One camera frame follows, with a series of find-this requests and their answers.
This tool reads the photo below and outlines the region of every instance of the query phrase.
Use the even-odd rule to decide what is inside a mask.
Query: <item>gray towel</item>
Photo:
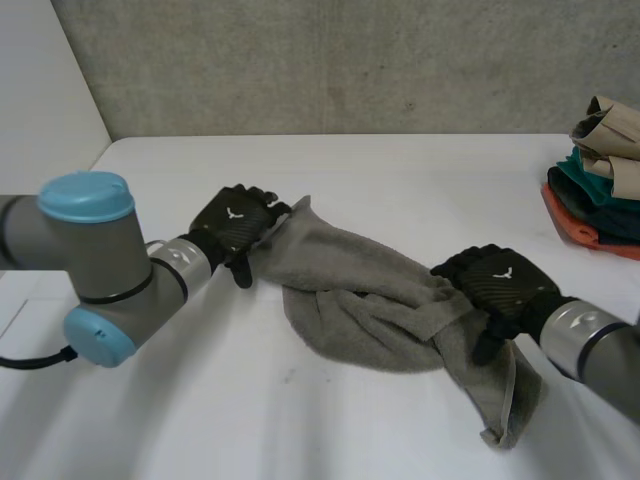
[[[513,342],[478,367],[486,324],[448,280],[373,240],[335,228],[305,197],[251,256],[256,275],[283,286],[287,318],[320,355],[392,372],[447,369],[469,395],[485,442],[511,448],[538,404],[542,381]]]

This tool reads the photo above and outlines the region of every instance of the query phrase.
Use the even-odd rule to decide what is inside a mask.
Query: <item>concrete wall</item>
[[[566,132],[640,107],[640,2],[53,0],[114,138]]]

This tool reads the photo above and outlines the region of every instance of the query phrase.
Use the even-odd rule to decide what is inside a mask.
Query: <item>beige cloth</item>
[[[587,115],[571,133],[584,170],[612,179],[612,197],[640,200],[640,112],[596,96]]]

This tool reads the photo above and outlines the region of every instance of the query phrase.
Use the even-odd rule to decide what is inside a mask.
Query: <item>table surface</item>
[[[498,243],[564,292],[638,313],[640,264],[566,243],[540,195],[562,135],[126,139],[95,169],[123,175],[145,239],[169,239],[223,186],[312,196],[332,224],[433,265]],[[50,354],[77,302],[64,273],[0,278],[0,352]],[[446,372],[394,375],[311,352],[279,287],[210,284],[117,369],[84,360],[0,371],[0,479],[636,479],[640,431],[518,343],[549,389],[517,447],[495,452]]]

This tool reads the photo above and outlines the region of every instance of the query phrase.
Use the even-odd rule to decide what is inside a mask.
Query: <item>stack of folded clothes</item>
[[[640,260],[640,112],[598,96],[587,115],[543,196],[576,243]]]

